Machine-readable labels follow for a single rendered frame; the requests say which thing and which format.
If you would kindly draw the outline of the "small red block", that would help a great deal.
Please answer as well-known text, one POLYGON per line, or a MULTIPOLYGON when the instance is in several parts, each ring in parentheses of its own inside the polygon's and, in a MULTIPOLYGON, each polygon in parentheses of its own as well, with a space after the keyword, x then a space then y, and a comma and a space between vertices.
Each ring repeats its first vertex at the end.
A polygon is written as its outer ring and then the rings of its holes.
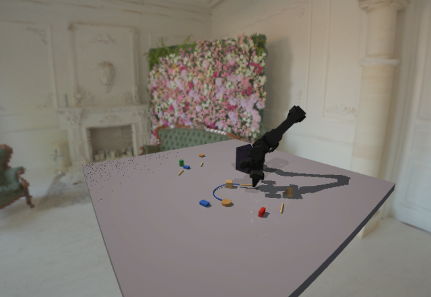
POLYGON ((265 214, 265 207, 262 207, 260 210, 259 210, 259 217, 260 218, 262 218, 263 217, 263 215, 265 214))

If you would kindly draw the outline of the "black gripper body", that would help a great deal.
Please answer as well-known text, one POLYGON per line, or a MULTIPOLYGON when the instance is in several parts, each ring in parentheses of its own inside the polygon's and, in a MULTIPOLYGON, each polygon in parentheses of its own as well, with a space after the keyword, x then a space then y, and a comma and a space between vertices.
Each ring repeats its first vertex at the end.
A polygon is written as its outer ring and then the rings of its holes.
POLYGON ((264 180, 264 173, 263 171, 263 163, 265 162, 265 157, 261 158, 260 160, 253 160, 254 169, 252 169, 250 173, 251 178, 264 180))

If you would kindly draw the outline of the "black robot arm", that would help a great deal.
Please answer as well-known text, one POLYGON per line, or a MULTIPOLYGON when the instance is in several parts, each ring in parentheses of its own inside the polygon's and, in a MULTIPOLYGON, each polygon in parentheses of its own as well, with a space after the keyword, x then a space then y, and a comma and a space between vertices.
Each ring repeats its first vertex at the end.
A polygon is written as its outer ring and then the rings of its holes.
POLYGON ((253 160, 260 160, 265 157, 268 152, 272 153, 279 145, 282 140, 283 134, 297 122, 303 121, 306 116, 305 112, 299 107, 295 106, 289 110, 287 118, 280 124, 276 129, 266 132, 262 138, 258 139, 251 150, 246 150, 249 159, 241 160, 240 167, 242 170, 245 168, 254 169, 253 160), (272 148, 272 149, 270 149, 272 148))

